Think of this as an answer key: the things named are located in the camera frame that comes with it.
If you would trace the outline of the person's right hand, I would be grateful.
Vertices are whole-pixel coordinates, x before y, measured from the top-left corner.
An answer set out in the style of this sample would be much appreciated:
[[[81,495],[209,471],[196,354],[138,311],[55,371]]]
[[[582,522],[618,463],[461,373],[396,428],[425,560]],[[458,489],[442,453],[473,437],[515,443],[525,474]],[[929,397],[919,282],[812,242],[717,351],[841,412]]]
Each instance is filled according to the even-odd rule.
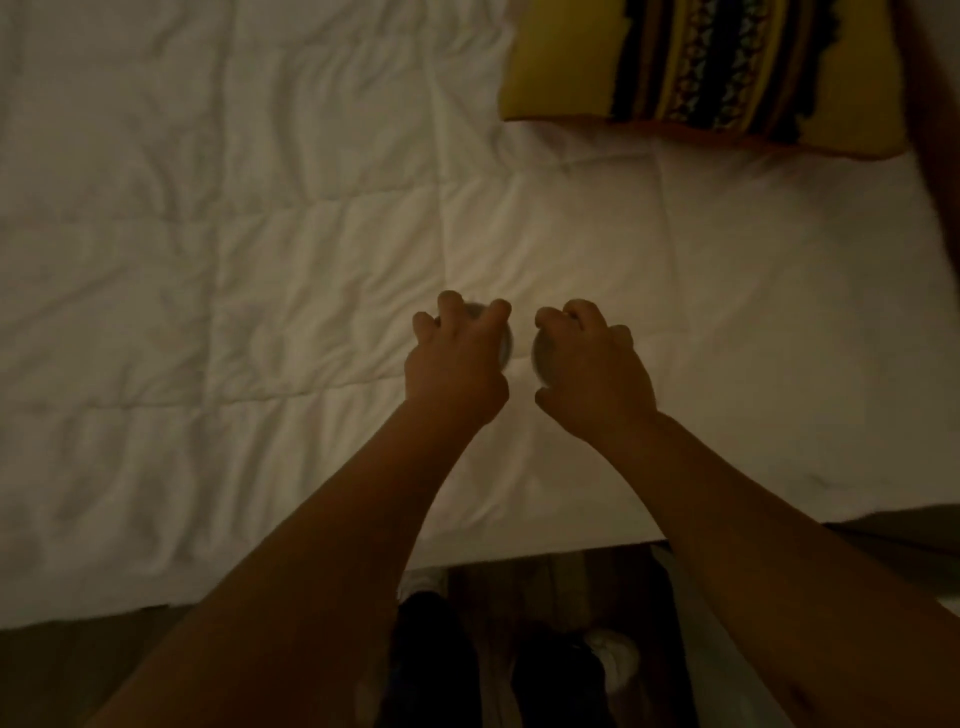
[[[537,310],[534,323],[556,342],[551,388],[562,394],[562,416],[552,419],[565,431],[604,452],[658,422],[652,380],[628,327],[606,321],[606,331],[585,332],[554,307]]]

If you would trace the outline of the person's left hand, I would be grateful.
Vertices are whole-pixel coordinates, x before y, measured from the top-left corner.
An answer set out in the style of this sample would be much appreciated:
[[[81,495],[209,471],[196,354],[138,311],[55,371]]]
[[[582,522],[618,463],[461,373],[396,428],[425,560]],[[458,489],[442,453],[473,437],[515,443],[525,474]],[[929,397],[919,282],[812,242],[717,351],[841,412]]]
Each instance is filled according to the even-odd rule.
[[[406,399],[474,432],[497,418],[510,397],[498,349],[512,307],[502,298],[487,305],[481,318],[468,316],[461,327],[438,327],[438,315],[416,312],[415,345],[405,362]]]

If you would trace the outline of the small round grey object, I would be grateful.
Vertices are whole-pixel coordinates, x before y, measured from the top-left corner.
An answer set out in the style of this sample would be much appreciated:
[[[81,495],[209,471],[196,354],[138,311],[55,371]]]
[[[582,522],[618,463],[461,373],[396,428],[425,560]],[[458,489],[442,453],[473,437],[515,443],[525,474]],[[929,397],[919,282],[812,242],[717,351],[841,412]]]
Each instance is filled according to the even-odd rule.
[[[557,346],[546,328],[539,328],[531,346],[531,363],[540,387],[548,389],[555,385],[555,359]]]
[[[471,300],[467,301],[464,306],[468,316],[473,320],[481,318],[489,307],[485,303]],[[513,351],[514,335],[508,321],[504,324],[498,348],[498,365],[501,372],[505,371],[509,366]]]

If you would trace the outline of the person's left forearm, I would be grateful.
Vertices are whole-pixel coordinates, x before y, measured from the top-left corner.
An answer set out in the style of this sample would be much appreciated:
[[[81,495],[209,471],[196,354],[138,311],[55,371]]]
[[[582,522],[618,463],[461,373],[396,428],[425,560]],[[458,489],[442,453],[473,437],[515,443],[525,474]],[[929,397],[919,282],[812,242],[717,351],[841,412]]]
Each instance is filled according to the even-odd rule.
[[[323,725],[389,622],[438,491],[486,422],[402,403],[193,607],[86,728]]]

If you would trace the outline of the person's right forearm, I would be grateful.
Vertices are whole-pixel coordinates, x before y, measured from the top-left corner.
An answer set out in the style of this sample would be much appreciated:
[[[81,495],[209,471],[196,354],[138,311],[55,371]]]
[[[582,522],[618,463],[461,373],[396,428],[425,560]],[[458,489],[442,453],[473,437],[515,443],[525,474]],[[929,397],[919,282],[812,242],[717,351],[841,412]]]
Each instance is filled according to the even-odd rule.
[[[796,728],[960,728],[960,617],[658,413],[590,437]]]

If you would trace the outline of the person's left white shoe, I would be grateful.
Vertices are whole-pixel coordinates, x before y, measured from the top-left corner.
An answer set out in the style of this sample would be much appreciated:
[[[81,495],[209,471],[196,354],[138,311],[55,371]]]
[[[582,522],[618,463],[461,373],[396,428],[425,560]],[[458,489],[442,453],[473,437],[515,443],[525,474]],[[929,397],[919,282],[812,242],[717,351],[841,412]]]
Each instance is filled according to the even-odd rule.
[[[421,593],[446,599],[449,593],[449,571],[443,567],[424,567],[404,571],[396,589],[396,601],[402,604]]]

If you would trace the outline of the person's white shoe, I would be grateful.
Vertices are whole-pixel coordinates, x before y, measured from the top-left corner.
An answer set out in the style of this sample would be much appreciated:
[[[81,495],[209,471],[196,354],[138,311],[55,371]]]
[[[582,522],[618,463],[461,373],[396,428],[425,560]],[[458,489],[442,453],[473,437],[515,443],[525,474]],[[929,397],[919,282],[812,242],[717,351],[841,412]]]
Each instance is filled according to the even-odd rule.
[[[582,639],[601,664],[606,695],[611,697],[622,692],[640,670],[641,655],[634,641],[605,628],[592,628]]]
[[[421,593],[446,599],[449,593],[449,571],[443,567],[424,567],[404,571],[396,589],[396,601],[402,604]]]

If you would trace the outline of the white quilted bedspread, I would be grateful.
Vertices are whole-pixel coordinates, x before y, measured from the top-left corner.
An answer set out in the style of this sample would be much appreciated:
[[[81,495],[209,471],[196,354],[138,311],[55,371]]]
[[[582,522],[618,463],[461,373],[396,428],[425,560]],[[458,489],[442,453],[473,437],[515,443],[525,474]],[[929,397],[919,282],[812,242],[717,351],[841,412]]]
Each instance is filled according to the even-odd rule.
[[[415,568],[660,539],[535,405],[594,301],[814,519],[960,506],[960,299],[914,159],[503,124],[503,0],[0,0],[0,629],[199,601],[381,426],[411,317],[511,302]]]

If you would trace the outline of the person's right white shoe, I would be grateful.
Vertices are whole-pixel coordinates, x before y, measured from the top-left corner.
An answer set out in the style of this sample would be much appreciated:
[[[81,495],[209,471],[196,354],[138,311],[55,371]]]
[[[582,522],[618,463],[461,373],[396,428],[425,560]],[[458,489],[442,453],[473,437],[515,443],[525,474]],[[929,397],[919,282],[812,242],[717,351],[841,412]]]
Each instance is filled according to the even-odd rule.
[[[605,628],[592,628],[582,639],[601,664],[606,695],[611,697],[622,692],[640,670],[641,655],[634,641]]]

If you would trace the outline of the yellow patterned striped pillow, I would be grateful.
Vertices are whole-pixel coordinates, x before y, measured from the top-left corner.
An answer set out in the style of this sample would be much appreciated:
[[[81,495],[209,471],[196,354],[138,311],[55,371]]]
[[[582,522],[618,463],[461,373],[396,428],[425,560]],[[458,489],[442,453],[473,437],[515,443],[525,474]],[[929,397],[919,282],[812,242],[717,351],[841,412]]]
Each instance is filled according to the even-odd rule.
[[[889,0],[529,0],[498,111],[858,161],[908,145]]]

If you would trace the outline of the person's black trousers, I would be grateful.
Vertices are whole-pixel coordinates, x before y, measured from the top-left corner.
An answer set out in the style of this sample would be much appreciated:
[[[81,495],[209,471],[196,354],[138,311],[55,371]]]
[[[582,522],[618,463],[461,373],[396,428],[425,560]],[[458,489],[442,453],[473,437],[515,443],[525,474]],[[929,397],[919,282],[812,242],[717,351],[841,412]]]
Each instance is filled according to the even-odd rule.
[[[606,672],[585,637],[540,630],[515,653],[522,728],[618,728]],[[479,661],[453,606],[419,591],[398,606],[374,728],[483,728]]]

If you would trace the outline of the dark brown wooden headboard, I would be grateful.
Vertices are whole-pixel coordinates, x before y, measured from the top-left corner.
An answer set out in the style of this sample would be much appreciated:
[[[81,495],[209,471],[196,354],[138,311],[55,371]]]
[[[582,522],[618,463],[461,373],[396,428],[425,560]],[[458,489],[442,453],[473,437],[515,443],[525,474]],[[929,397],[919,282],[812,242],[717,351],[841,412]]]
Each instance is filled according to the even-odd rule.
[[[890,6],[903,63],[908,135],[960,286],[960,99],[914,0],[890,0]]]

